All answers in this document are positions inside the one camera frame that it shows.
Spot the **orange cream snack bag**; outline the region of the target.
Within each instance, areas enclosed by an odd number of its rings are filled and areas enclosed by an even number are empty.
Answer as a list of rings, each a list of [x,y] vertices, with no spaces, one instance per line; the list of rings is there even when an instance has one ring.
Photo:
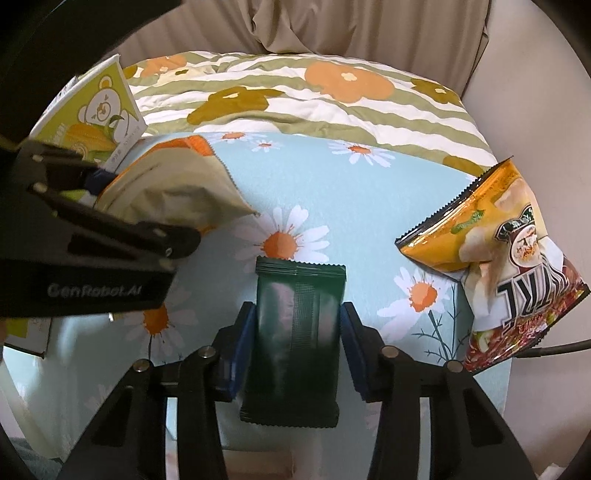
[[[94,208],[129,224],[153,222],[201,234],[256,213],[200,135],[153,145],[105,187]]]

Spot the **orange red chip bag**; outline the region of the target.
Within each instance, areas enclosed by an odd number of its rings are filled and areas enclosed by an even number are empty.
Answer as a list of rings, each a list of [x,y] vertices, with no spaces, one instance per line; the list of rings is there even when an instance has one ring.
[[[510,159],[396,245],[409,259],[461,282],[474,316],[464,358],[473,373],[537,344],[590,293],[550,238],[533,190]]]

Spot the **dark green snack pack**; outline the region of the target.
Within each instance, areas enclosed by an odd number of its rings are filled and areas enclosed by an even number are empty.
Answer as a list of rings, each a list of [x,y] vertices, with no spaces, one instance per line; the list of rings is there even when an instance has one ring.
[[[240,419],[334,428],[346,267],[259,257],[256,275],[256,336]]]

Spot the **green cardboard box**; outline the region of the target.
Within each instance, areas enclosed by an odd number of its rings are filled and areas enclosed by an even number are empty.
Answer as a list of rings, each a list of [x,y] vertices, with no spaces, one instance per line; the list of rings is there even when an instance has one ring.
[[[47,108],[24,142],[74,151],[84,161],[111,172],[145,129],[119,57],[113,55],[79,77]],[[1,318],[25,323],[51,317]]]

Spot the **black floor lamp stand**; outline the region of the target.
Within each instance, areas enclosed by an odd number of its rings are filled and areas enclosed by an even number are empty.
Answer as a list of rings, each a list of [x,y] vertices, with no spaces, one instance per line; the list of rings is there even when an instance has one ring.
[[[536,348],[528,348],[523,352],[520,352],[516,355],[517,358],[520,359],[528,359],[528,358],[540,358],[540,357],[547,357],[547,356],[555,356],[555,355],[562,355],[562,354],[570,354],[570,353],[577,353],[581,351],[587,351],[591,349],[591,340],[583,340],[574,343],[568,343],[563,345],[556,345],[551,347],[536,347]]]

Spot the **floral striped quilt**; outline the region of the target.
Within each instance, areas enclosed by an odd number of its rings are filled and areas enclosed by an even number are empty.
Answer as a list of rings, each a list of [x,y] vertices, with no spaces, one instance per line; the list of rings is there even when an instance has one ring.
[[[188,51],[122,69],[146,134],[208,133],[270,149],[270,132],[327,138],[351,162],[407,154],[478,175],[495,156],[460,96],[356,58]]]

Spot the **blue daisy tablecloth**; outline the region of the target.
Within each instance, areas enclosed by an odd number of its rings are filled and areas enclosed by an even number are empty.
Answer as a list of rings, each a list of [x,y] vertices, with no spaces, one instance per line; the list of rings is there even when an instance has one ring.
[[[462,289],[406,259],[397,237],[473,181],[470,167],[342,140],[208,132],[253,214],[204,236],[156,312],[33,320],[43,357],[4,352],[1,380],[27,439],[65,458],[131,363],[183,359],[256,297],[260,256],[346,268],[345,299],[387,342],[440,364],[472,326]]]

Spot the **beige curtain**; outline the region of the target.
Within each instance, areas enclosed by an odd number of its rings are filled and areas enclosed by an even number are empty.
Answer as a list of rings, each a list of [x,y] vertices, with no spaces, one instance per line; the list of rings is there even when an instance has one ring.
[[[123,65],[188,50],[375,61],[465,91],[488,45],[480,0],[185,1],[116,47]]]

